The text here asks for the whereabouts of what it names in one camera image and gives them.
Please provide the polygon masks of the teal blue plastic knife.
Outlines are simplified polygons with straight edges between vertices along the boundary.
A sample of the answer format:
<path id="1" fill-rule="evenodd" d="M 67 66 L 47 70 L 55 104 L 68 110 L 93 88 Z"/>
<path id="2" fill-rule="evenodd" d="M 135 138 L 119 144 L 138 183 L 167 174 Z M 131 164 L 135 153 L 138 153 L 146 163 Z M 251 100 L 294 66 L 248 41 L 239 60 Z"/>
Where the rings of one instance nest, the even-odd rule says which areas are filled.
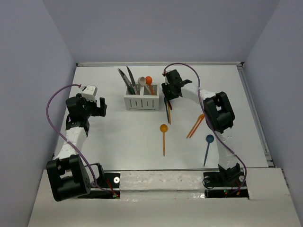
<path id="1" fill-rule="evenodd" d="M 165 104 L 165 108 L 166 108 L 167 120 L 168 120 L 168 123 L 170 124 L 170 119 L 169 119 L 169 107 L 168 107 L 168 103 L 167 103 L 166 97 L 164 97 L 164 104 Z"/>

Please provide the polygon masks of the orange red plastic spoon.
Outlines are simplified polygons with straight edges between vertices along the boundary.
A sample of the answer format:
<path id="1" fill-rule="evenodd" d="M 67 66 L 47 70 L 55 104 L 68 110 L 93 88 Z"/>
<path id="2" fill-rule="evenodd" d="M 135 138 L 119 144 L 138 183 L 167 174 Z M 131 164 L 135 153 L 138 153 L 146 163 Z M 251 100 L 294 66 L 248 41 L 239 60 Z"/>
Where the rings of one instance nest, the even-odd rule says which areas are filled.
<path id="1" fill-rule="evenodd" d="M 145 79 L 146 79 L 146 84 L 148 85 L 150 94 L 154 95 L 153 88 L 152 88 L 152 78 L 150 76 L 147 76 L 147 77 L 145 77 Z"/>

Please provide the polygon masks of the beige plastic spoon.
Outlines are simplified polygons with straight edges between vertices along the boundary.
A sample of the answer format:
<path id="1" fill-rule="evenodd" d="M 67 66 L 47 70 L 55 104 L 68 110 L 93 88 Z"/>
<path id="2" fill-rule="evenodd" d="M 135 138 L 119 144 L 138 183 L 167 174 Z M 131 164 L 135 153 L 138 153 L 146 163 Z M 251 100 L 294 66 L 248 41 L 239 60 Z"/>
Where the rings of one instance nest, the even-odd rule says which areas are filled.
<path id="1" fill-rule="evenodd" d="M 139 77 L 137 82 L 141 87 L 148 88 L 145 77 Z"/>

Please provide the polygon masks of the teal handled steel knife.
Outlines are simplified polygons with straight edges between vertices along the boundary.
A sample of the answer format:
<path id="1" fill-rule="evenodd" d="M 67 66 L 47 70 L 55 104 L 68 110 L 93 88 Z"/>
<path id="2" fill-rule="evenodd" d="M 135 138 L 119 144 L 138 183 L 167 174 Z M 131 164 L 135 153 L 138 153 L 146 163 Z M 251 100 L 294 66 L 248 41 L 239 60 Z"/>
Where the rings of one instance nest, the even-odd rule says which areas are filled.
<path id="1" fill-rule="evenodd" d="M 125 73 L 120 68 L 118 68 L 117 70 L 118 70 L 120 76 L 122 77 L 125 85 L 127 86 L 127 90 L 129 92 L 129 94 L 130 95 L 135 95 L 134 90 L 131 86 L 131 81 L 128 79 L 128 77 L 125 75 Z"/>

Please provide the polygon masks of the black handled steel knife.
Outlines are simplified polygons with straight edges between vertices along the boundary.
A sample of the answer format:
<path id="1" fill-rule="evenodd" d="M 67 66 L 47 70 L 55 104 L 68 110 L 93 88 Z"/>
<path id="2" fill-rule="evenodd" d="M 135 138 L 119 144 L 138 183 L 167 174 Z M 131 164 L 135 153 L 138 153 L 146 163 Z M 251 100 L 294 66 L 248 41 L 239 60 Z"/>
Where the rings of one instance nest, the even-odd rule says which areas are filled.
<path id="1" fill-rule="evenodd" d="M 132 74 L 132 72 L 131 72 L 131 70 L 129 69 L 128 66 L 126 68 L 127 68 L 130 80 L 131 80 L 131 86 L 132 86 L 132 88 L 134 90 L 134 93 L 137 95 L 138 92 L 137 92 L 137 88 L 136 88 L 136 84 L 135 84 L 135 80 L 134 80 L 133 74 Z"/>

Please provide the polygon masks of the orange handled knife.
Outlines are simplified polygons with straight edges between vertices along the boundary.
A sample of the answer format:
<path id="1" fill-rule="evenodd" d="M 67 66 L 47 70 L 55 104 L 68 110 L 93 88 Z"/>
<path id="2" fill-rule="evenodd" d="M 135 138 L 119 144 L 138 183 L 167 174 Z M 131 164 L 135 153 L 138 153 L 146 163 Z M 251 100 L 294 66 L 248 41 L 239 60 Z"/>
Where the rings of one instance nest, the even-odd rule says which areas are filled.
<path id="1" fill-rule="evenodd" d="M 168 118 L 168 123 L 171 124 L 170 108 L 168 103 L 167 103 L 167 118 Z"/>

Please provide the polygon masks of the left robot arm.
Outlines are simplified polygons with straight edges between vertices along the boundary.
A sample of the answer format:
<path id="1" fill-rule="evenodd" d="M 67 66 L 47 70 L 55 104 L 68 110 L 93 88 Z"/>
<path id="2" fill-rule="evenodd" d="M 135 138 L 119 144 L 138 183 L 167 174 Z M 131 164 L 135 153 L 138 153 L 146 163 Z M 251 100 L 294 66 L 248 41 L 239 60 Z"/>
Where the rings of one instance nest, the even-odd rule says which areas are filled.
<path id="1" fill-rule="evenodd" d="M 89 101 L 84 94 L 78 93 L 76 96 L 66 100 L 68 115 L 65 123 L 65 135 L 63 146 L 58 155 L 47 162 L 46 170 L 56 201 L 63 201 L 88 195 L 91 185 L 101 186 L 105 181 L 105 175 L 98 170 L 92 170 L 88 161 L 81 153 L 81 148 L 89 132 L 89 117 L 106 116 L 107 105 L 104 98 L 97 101 Z"/>

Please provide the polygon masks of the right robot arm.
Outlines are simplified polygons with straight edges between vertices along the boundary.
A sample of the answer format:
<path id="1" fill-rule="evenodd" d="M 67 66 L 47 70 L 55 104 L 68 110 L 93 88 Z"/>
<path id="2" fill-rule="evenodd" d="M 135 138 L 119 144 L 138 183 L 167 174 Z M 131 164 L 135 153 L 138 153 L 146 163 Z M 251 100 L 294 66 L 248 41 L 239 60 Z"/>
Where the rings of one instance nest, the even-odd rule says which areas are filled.
<path id="1" fill-rule="evenodd" d="M 199 104 L 206 124 L 215 137 L 219 155 L 218 171 L 204 174 L 206 187 L 231 187 L 235 181 L 241 183 L 239 177 L 245 177 L 246 173 L 240 167 L 244 163 L 232 150 L 231 128 L 235 114 L 227 94 L 202 89 L 200 79 L 197 85 L 189 79 L 183 80 L 177 70 L 164 71 L 163 76 L 165 82 L 161 86 L 166 100 L 182 97 Z"/>

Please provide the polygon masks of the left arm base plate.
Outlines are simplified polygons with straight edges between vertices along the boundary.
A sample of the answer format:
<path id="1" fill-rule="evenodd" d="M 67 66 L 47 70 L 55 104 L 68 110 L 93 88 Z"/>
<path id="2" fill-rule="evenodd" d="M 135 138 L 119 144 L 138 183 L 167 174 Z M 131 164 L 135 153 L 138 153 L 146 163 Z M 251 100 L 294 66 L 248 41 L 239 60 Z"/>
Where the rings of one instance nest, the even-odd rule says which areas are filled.
<path id="1" fill-rule="evenodd" d="M 105 191 L 99 188 L 92 188 L 89 196 L 93 199 L 119 199 L 120 175 L 119 172 L 105 172 L 105 180 L 97 179 L 98 185 Z"/>

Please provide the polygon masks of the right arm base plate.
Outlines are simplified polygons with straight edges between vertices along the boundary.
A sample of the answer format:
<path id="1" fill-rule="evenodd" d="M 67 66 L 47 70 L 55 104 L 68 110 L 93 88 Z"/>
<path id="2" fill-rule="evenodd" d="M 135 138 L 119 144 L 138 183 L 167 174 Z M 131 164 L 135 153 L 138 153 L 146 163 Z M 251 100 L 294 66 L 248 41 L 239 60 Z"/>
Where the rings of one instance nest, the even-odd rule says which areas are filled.
<path id="1" fill-rule="evenodd" d="M 203 175 L 202 183 L 206 198 L 249 198 L 246 182 L 238 190 L 244 179 L 243 172 L 230 181 L 219 179 L 219 172 L 204 172 Z"/>

